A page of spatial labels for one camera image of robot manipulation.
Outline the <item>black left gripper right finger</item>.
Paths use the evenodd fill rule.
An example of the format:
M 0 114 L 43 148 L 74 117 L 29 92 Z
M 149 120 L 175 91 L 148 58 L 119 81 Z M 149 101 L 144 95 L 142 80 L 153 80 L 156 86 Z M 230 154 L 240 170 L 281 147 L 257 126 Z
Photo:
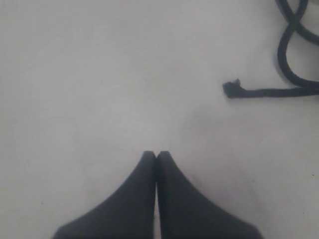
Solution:
M 168 151 L 157 156 L 160 230 L 163 239 L 261 239 L 253 225 L 202 195 Z

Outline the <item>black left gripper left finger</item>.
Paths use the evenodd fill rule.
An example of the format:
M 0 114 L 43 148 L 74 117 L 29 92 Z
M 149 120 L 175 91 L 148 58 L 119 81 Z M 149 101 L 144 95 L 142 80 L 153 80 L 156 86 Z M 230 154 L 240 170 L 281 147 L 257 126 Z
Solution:
M 125 182 L 100 205 L 61 226 L 56 239 L 151 239 L 156 156 L 145 151 Z

